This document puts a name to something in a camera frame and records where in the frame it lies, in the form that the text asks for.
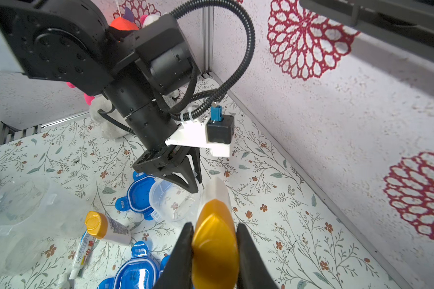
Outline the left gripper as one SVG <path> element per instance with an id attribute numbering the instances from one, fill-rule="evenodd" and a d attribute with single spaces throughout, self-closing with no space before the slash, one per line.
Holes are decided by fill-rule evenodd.
<path id="1" fill-rule="evenodd" d="M 189 193 L 198 193 L 202 183 L 200 149 L 169 145 L 145 151 L 133 165 L 137 173 L 144 173 L 178 185 Z"/>

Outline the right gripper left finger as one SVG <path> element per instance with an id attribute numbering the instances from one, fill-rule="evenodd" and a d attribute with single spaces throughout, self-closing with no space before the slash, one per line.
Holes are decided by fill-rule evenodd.
<path id="1" fill-rule="evenodd" d="M 176 245 L 153 289 L 192 289 L 192 239 L 194 227 L 188 222 L 183 226 Z"/>

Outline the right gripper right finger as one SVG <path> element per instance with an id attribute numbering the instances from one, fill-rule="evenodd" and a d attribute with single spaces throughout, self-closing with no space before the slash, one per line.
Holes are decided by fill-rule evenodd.
<path id="1" fill-rule="evenodd" d="M 239 251 L 238 289 L 278 289 L 264 265 L 247 227 L 240 223 L 236 231 Z"/>

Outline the slim yellow cap tube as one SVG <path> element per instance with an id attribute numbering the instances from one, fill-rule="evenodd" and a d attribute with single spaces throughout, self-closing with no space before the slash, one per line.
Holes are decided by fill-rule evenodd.
<path id="1" fill-rule="evenodd" d="M 192 239 L 196 289 L 232 289 L 239 274 L 236 228 L 227 186 L 218 177 L 205 186 Z"/>

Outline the yellow cap bottle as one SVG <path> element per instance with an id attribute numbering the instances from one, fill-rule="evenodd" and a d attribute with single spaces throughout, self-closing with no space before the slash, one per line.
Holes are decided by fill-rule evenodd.
<path id="1" fill-rule="evenodd" d="M 88 234 L 98 240 L 129 246 L 131 242 L 130 230 L 118 221 L 96 211 L 89 211 L 85 225 Z"/>

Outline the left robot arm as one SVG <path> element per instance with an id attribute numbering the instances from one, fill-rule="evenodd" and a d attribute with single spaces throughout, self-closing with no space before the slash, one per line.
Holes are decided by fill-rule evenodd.
<path id="1" fill-rule="evenodd" d="M 194 90 L 199 74 L 172 15 L 122 31 L 90 1 L 0 1 L 0 38 L 14 70 L 104 95 L 146 149 L 135 171 L 198 191 L 199 150 L 166 144 L 178 125 L 164 96 Z"/>

